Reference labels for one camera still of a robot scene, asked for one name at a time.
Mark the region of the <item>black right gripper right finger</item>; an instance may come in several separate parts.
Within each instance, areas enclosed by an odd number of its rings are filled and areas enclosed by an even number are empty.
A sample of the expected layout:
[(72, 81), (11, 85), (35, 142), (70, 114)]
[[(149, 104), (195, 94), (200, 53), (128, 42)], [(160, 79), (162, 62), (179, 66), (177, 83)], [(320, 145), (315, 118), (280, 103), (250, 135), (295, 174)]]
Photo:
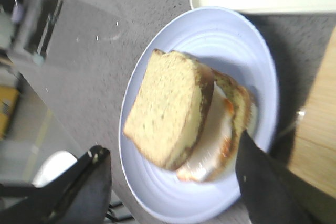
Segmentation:
[(335, 223), (335, 198), (262, 151), (243, 131), (236, 176), (252, 223)]

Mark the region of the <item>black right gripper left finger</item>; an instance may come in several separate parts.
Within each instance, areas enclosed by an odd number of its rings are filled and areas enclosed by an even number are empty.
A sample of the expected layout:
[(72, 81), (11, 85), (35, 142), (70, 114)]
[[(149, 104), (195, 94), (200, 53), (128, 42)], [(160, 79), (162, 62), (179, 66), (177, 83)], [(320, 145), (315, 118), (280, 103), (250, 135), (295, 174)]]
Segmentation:
[(103, 223), (111, 185), (110, 151), (93, 146), (43, 187), (1, 183), (1, 197), (19, 198), (1, 210), (1, 223)]

